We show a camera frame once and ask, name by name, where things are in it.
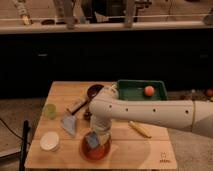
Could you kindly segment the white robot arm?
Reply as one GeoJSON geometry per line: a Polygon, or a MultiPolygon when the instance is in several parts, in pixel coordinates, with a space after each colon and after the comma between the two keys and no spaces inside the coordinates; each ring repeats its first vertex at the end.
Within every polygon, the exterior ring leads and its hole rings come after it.
{"type": "Polygon", "coordinates": [[[129,101],[103,88],[90,102],[94,125],[113,119],[142,122],[213,138],[213,103],[207,101],[129,101]]]}

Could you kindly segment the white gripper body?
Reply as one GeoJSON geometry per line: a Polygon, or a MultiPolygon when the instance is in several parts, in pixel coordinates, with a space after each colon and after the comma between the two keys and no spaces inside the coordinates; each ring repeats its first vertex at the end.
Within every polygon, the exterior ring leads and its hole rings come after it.
{"type": "Polygon", "coordinates": [[[90,120],[91,130],[94,131],[98,136],[100,144],[105,144],[111,137],[111,120],[105,117],[99,117],[93,115],[90,120]]]}

